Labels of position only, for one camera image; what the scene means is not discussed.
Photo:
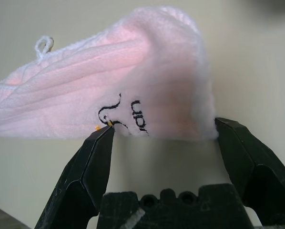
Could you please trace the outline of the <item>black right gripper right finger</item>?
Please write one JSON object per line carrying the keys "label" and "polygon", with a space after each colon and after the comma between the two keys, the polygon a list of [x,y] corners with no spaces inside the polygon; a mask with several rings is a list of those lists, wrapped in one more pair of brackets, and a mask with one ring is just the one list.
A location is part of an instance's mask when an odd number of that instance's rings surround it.
{"label": "black right gripper right finger", "polygon": [[285,225],[285,166],[237,121],[216,118],[225,169],[243,204],[263,225]]}

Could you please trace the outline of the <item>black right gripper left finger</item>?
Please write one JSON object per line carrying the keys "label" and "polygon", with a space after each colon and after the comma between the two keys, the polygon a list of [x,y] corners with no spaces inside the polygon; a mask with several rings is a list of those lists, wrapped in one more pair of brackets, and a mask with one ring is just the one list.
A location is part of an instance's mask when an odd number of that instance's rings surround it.
{"label": "black right gripper left finger", "polygon": [[37,224],[37,229],[85,229],[99,214],[106,192],[114,128],[106,126],[85,139],[65,166]]}

